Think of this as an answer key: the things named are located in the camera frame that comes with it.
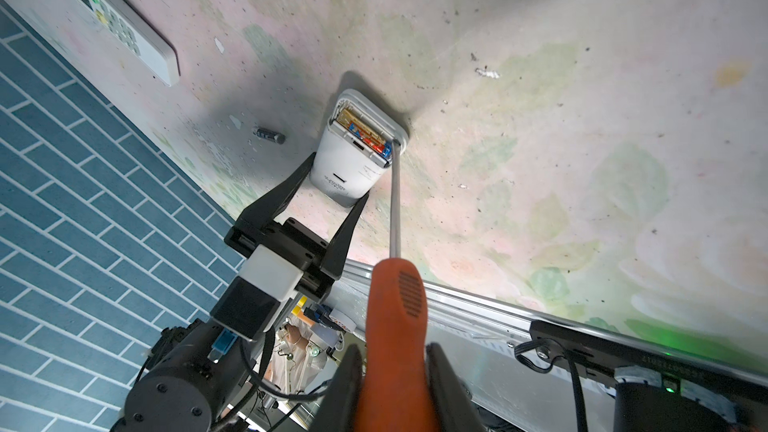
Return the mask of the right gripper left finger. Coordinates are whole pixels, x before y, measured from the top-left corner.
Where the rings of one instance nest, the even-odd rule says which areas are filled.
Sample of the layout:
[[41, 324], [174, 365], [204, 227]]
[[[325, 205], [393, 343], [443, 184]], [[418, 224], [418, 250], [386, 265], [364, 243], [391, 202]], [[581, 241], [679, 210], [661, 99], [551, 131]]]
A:
[[363, 357], [351, 345], [322, 398], [309, 432], [352, 432], [363, 382]]

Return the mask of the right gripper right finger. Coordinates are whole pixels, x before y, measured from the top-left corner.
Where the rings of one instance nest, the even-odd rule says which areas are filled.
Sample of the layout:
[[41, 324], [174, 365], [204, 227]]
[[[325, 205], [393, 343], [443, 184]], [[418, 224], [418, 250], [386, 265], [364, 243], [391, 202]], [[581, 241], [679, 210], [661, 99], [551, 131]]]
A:
[[485, 428], [467, 391], [438, 343], [426, 345], [426, 367], [439, 430], [483, 432]]

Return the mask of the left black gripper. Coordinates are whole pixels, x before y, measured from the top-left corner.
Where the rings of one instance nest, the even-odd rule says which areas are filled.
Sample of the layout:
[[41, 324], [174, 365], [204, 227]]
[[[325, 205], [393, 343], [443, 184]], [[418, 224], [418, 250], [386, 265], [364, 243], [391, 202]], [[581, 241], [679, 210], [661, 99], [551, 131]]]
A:
[[247, 206], [224, 238], [246, 258], [264, 246], [302, 272], [296, 290], [312, 300], [325, 300], [343, 272], [357, 223], [369, 193], [356, 201], [331, 240], [322, 239], [293, 217], [280, 224], [283, 213], [309, 175], [311, 153], [291, 175]]

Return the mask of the orange handled screwdriver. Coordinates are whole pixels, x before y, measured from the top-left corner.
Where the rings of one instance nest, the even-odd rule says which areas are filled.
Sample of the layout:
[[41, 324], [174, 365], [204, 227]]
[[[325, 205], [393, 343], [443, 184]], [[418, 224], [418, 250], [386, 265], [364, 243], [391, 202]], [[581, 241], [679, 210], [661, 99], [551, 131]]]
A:
[[389, 257], [373, 270], [365, 337], [367, 369], [357, 404], [356, 431], [437, 431], [425, 365], [428, 306], [414, 264], [402, 257], [401, 154], [392, 151]]

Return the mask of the dark grey AAA battery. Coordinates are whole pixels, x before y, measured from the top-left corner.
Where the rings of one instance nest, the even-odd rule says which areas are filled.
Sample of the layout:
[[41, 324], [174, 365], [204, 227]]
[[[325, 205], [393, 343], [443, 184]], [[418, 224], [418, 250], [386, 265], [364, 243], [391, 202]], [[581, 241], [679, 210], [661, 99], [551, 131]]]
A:
[[276, 144], [284, 144], [286, 136], [280, 132], [276, 132], [263, 127], [257, 127], [253, 131], [254, 135], [262, 140], [266, 140]]

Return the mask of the white remote control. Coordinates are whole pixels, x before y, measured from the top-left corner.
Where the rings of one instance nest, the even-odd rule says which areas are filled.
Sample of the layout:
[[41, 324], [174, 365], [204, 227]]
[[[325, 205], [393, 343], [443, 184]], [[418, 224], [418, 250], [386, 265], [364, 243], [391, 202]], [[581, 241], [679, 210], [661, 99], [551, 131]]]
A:
[[[351, 109], [367, 125], [392, 143], [392, 157], [379, 156], [357, 137], [347, 132], [336, 117], [342, 108]], [[312, 184], [339, 205], [349, 208], [368, 193], [392, 166], [396, 152], [406, 150], [406, 130], [378, 106], [355, 89], [338, 96], [325, 123], [314, 164]]]
[[77, 0], [166, 86], [180, 80], [178, 57], [167, 42], [125, 0]]

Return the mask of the gold blue AAA battery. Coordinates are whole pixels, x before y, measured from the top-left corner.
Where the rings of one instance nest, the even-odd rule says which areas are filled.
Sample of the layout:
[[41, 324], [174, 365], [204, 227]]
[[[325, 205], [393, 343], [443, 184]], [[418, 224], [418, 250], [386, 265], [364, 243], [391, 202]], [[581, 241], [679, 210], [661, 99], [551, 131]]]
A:
[[392, 157], [392, 143], [367, 125], [351, 109], [342, 108], [336, 122], [382, 158], [389, 160]]

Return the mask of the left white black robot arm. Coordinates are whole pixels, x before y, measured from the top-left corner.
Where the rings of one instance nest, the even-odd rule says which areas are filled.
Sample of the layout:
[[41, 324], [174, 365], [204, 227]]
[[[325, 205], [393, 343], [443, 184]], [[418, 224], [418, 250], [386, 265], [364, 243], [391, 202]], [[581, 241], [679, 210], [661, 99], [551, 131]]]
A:
[[269, 385], [265, 367], [275, 327], [299, 296], [321, 304], [341, 278], [356, 224], [368, 198], [352, 206], [338, 230], [324, 240], [294, 218], [278, 222], [309, 176], [309, 157], [283, 182], [246, 207], [225, 243], [244, 256], [239, 272], [211, 309], [207, 321], [166, 329], [127, 395], [115, 431], [224, 431], [242, 408], [225, 407], [239, 385], [251, 394], [312, 402], [325, 391], [289, 394]]

